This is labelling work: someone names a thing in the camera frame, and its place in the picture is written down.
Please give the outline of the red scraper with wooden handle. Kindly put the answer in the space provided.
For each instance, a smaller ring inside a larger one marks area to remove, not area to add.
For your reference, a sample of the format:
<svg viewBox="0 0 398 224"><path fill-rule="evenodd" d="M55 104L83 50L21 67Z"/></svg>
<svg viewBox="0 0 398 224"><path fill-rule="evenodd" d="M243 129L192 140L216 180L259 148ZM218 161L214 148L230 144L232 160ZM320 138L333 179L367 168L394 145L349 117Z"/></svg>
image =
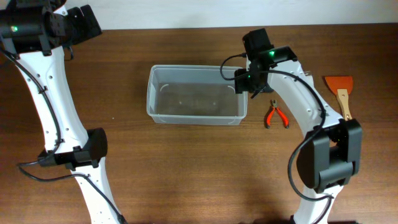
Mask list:
<svg viewBox="0 0 398 224"><path fill-rule="evenodd" d="M349 94L353 89L352 76L327 76L324 77L327 87L336 96L341 108L343 118L351 120L352 115L349 110Z"/></svg>

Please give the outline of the clear plastic container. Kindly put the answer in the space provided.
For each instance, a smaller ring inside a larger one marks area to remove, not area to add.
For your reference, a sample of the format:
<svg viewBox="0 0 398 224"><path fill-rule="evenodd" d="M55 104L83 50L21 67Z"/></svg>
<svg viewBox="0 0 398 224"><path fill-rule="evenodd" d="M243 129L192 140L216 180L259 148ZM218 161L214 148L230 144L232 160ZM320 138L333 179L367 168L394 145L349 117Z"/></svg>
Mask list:
<svg viewBox="0 0 398 224"><path fill-rule="evenodd" d="M154 65L147 86L147 114L158 124L237 126L246 117L248 94L219 66Z"/></svg>

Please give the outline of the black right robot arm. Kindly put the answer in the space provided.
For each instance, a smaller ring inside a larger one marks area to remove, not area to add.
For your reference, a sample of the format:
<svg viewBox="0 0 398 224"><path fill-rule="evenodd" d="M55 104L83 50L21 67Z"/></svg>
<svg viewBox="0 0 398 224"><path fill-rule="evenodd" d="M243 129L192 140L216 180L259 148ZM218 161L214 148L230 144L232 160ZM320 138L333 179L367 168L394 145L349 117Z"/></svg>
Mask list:
<svg viewBox="0 0 398 224"><path fill-rule="evenodd" d="M265 29L243 36L246 69L234 75L236 93L275 91L297 121L303 141L291 154L288 179L301 198L290 223L327 223L336 196L359 172L363 130L316 91L293 50L274 47Z"/></svg>

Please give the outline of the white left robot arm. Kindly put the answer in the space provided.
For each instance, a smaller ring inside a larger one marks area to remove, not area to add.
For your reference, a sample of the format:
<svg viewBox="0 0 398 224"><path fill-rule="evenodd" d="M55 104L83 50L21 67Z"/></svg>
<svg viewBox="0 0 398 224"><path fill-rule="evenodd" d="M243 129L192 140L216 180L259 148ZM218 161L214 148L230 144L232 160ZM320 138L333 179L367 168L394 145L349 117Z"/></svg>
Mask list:
<svg viewBox="0 0 398 224"><path fill-rule="evenodd" d="M124 223L106 175L105 131L83 127L65 73L65 52L101 33L89 5L67 9L64 1L9 1L1 10L1 53L23 76L44 132L35 163L70 171L92 223Z"/></svg>

